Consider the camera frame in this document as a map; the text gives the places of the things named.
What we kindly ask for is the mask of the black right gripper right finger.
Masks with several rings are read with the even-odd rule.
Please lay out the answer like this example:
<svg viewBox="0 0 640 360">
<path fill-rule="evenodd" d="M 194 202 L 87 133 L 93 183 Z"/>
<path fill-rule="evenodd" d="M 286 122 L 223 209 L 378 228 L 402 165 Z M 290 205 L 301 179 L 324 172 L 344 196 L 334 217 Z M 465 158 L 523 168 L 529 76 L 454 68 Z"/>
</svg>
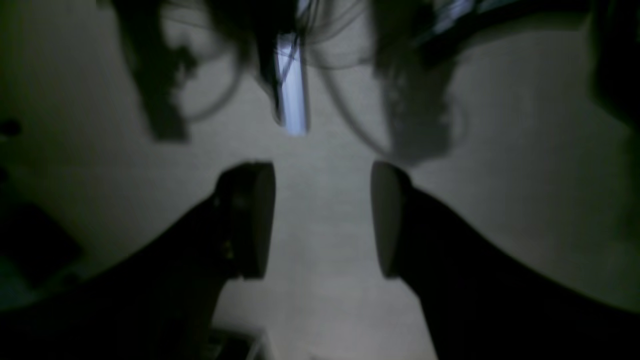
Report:
<svg viewBox="0 0 640 360">
<path fill-rule="evenodd" d="M 385 161 L 370 173 L 382 275 L 416 294 L 439 360 L 637 360 L 639 316 L 515 260 Z"/>
</svg>

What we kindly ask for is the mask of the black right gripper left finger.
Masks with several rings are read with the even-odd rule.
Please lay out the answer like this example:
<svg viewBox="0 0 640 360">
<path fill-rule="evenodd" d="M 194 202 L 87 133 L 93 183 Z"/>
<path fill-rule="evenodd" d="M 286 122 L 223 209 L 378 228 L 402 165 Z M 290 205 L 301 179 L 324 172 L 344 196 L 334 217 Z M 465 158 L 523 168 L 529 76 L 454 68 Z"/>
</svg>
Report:
<svg viewBox="0 0 640 360">
<path fill-rule="evenodd" d="M 268 266 L 272 162 L 224 171 L 156 239 L 90 280 L 1 313 L 3 360 L 196 360 L 228 280 Z"/>
</svg>

